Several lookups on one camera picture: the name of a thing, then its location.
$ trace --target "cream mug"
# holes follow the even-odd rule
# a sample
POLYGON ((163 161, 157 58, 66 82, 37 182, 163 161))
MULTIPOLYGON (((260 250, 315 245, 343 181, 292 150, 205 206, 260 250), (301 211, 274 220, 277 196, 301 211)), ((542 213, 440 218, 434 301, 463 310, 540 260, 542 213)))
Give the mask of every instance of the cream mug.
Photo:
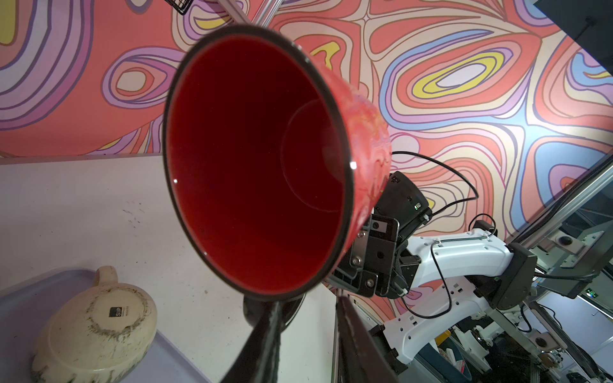
POLYGON ((36 342, 34 382, 112 383, 143 359, 156 334, 153 299, 119 283, 103 266, 94 286, 69 300, 49 319, 36 342))

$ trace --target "black bracket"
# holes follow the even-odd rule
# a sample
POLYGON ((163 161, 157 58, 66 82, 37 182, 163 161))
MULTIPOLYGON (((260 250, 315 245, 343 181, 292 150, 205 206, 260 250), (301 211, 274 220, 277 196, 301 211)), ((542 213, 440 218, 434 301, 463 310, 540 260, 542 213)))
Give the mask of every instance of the black bracket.
POLYGON ((261 318, 221 383, 276 383, 283 325, 282 304, 266 303, 261 318))
POLYGON ((334 383, 398 383, 348 297, 337 301, 338 380, 334 383))
POLYGON ((387 364, 392 368, 396 375, 400 375, 408 367, 397 359, 398 351, 389 347, 389 343, 387 342, 385 334, 383 333, 384 330, 384 325, 376 325, 371 328, 368 333, 373 337, 373 341, 375 341, 379 352, 383 355, 383 358, 387 364))
POLYGON ((530 293, 537 257, 518 243, 507 248, 513 258, 500 276, 471 275, 466 278, 477 288, 474 293, 485 297, 492 308, 508 310, 519 305, 530 293))
POLYGON ((396 219, 371 215, 328 281, 363 297, 385 296, 394 266, 397 236, 396 219))
POLYGON ((398 221, 398 243, 411 236, 432 217, 428 200, 402 172, 395 172, 390 176, 381 198, 375 205, 375 213, 398 221))

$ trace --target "white table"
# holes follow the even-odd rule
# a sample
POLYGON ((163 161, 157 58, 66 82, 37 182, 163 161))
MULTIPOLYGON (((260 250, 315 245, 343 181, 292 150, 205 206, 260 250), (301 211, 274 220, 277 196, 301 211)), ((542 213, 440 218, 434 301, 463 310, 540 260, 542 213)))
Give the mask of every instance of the white table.
MULTIPOLYGON (((242 295, 200 260, 170 202, 162 157, 1 164, 0 290, 57 268, 103 265, 145 289, 158 329, 213 382, 251 328, 242 295)), ((281 337, 280 382, 329 382, 335 296, 309 292, 281 337)))

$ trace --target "mug handle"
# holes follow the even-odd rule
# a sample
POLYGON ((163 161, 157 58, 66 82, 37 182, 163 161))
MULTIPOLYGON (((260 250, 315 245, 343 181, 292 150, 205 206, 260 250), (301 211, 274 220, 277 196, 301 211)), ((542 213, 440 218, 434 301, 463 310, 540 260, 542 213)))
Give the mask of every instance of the mug handle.
POLYGON ((117 270, 115 270, 115 267, 102 266, 96 270, 93 286, 103 286, 105 284, 115 284, 117 282, 117 270))

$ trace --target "mug rim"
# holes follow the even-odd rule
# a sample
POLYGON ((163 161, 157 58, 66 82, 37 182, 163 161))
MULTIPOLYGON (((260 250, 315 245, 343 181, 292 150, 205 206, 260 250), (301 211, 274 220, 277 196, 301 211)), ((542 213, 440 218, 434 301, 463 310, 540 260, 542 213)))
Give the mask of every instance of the mug rim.
POLYGON ((328 87, 326 81, 323 79, 321 74, 319 73, 319 69, 312 62, 311 58, 306 55, 301 48, 294 42, 288 40, 283 37, 281 34, 278 34, 275 31, 271 31, 269 29, 265 29, 259 26, 253 25, 230 25, 222 27, 217 31, 214 31, 196 43, 190 51, 187 52, 185 57, 181 60, 181 64, 177 68, 177 71, 174 75, 172 83, 169 88, 169 93, 164 106, 164 117, 162 122, 162 156, 164 162, 164 174, 166 176, 166 185, 168 186, 168 190, 170 193, 170 199, 172 201, 172 205, 174 210, 179 218, 179 223, 181 224, 181 228, 186 234, 189 242, 191 243, 194 250, 198 256, 207 264, 209 269, 211 269, 216 276, 220 277, 225 283, 233 287, 235 290, 241 292, 242 294, 249 296, 250 298, 254 298, 257 300, 265 300, 265 301, 285 301, 295 298, 299 295, 307 293, 317 284, 323 282, 328 276, 338 261, 343 256, 343 249, 345 247, 345 243, 349 240, 349 230, 351 228, 351 218, 354 209, 354 190, 355 190, 355 180, 354 180, 354 169, 351 168, 350 163, 353 161, 351 155, 351 145, 349 143, 349 136, 346 130, 345 122, 343 121, 343 117, 340 112, 340 108, 332 94, 332 90, 328 87), (345 175, 345 185, 344 185, 344 193, 343 193, 343 207, 340 216, 340 224, 338 226, 337 232, 335 234, 336 238, 334 239, 334 245, 328 255, 326 261, 323 266, 319 269, 319 271, 306 283, 302 284, 297 289, 293 289, 288 292, 282 292, 279 294, 262 294, 258 292, 254 292, 249 290, 239 284, 235 283, 233 280, 228 278, 221 270, 219 270, 216 266, 212 264, 208 260, 208 257, 205 255, 205 251, 200 249, 198 244, 196 243, 193 236, 190 234, 187 225, 183 219, 181 211, 178 206, 177 198, 173 192, 173 183, 172 177, 170 176, 169 170, 169 157, 167 153, 167 135, 169 131, 168 124, 168 115, 170 113, 170 106, 172 104, 173 95, 177 88, 179 81, 182 78, 183 72, 188 68, 188 66, 192 63, 193 59, 204 51, 209 45, 219 42, 224 38, 232 37, 232 36, 246 36, 246 37, 257 37, 264 40, 265 43, 272 44, 275 48, 281 50, 285 55, 300 67, 303 70, 305 76, 309 79, 310 83, 313 85, 313 88, 318 92, 324 106, 326 107, 326 111, 330 118, 330 122, 332 123, 336 133, 340 138, 340 146, 341 146, 341 158, 343 161, 343 173, 345 175))

